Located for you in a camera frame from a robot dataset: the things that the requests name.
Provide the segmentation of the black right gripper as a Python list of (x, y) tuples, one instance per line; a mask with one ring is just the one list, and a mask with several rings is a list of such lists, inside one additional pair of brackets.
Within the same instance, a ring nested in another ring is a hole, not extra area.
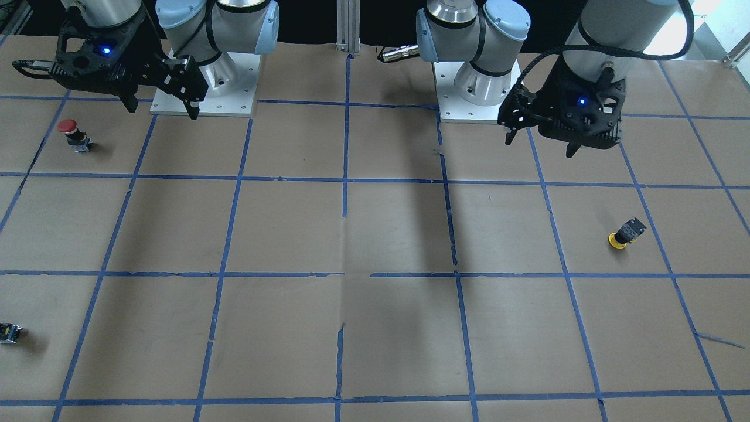
[(139, 87), (155, 86), (179, 99), (191, 120), (208, 91), (193, 56), (164, 53), (145, 7), (67, 7), (49, 75), (68, 89), (117, 96), (129, 113)]

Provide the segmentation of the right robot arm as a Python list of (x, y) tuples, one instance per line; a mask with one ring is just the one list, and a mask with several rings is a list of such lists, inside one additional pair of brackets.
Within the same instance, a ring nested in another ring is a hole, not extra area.
[(133, 113), (156, 88), (151, 112), (250, 117), (261, 57), (278, 41), (274, 1), (64, 1), (53, 61), (35, 62), (67, 89), (110, 94)]

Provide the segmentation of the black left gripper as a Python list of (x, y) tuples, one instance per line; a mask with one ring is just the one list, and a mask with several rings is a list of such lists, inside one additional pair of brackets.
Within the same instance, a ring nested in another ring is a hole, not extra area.
[(515, 83), (499, 107), (497, 123), (506, 129), (509, 146), (517, 132), (538, 125), (545, 137), (567, 142), (565, 157), (582, 147), (615, 147), (622, 137), (621, 113), (626, 80), (615, 80), (613, 62), (605, 62), (589, 81), (565, 62), (556, 62), (535, 93)]

